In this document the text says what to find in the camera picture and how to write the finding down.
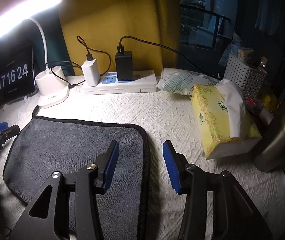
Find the lamp neck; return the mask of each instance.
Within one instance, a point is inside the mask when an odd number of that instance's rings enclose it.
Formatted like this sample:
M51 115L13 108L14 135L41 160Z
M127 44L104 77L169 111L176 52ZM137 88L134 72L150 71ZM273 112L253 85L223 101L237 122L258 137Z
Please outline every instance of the lamp neck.
M41 28L40 23L39 23L35 18L29 17L28 19L31 20L31 21L33 21L33 22L37 25L37 27L39 28L39 31L41 32L41 37L42 37L42 39L43 39L44 50L45 50L45 66L46 66L46 70L49 70L48 64L47 64L47 62L48 62L48 58L47 58L47 44L46 44L46 39L45 39L44 31L43 31L43 29Z

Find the tissue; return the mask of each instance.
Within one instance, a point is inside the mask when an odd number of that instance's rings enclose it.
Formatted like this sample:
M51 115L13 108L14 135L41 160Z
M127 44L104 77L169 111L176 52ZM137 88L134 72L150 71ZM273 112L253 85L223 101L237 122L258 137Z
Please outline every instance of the tissue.
M221 80L215 87L225 100L224 105L228 109L230 138L237 137L243 140L245 129L242 125L244 124L246 107L240 87L227 79Z

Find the white usb charger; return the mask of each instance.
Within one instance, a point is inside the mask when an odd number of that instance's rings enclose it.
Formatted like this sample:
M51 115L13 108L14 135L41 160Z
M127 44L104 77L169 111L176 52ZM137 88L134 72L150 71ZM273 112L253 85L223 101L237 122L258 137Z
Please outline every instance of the white usb charger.
M85 77L85 84L88 87L95 87L99 83L100 74L97 59L92 54L87 54L87 60L81 66Z

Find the metal screw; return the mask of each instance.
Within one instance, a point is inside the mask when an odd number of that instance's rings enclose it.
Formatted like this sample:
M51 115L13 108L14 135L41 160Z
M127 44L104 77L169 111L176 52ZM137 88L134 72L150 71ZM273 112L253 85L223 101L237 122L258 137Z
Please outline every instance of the metal screw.
M88 170L93 170L93 169L96 168L96 164L95 164L95 163L90 163L90 164L88 164L88 165L86 166L86 168L87 168Z
M194 165L192 163L188 163L188 164L186 164L186 168L191 171L191 170L194 170L196 168L196 165Z
M59 171L54 171L53 174L51 175L54 179L59 178L60 172Z
M225 178L228 178L230 177L231 173L229 171L223 171L222 172L222 175L225 177Z

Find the desk lamp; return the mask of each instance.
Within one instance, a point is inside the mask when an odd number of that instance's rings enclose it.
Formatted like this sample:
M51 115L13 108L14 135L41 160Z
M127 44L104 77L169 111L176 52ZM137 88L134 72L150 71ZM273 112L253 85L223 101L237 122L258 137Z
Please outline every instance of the desk lamp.
M52 70L48 68L47 45L44 31L41 28L40 23L32 17L61 2L62 0L26 0L0 16L0 37L11 31L25 19L33 21L39 28L44 43L46 66L46 70L40 72L35 77L36 84L41 94L38 100L40 108L57 105L65 101L69 95L67 82L57 78L52 73L53 71L59 77L66 79L62 68L60 66L56 66Z

